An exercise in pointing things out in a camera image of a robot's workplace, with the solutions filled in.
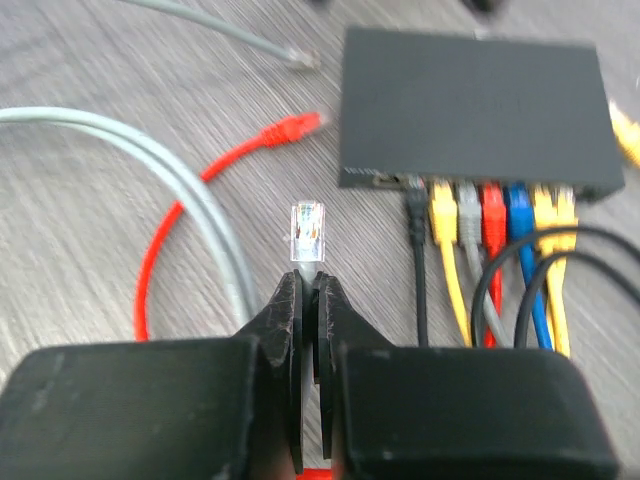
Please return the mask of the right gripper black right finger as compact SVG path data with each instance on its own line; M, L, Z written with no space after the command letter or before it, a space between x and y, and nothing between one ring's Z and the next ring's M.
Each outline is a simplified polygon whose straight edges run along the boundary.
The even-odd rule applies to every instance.
M566 357L400 347L314 284L323 453L336 479L614 479L620 462Z

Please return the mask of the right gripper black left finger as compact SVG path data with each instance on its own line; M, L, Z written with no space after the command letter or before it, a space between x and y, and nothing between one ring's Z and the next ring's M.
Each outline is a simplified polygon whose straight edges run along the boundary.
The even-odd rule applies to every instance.
M47 347L1 393L5 479L293 479L302 279L225 338Z

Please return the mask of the black network switch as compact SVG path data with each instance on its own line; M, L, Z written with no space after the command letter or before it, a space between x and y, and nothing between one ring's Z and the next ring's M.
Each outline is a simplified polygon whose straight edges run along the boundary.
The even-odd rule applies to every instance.
M624 186L590 45L348 28L339 184L399 188L411 176L571 188Z

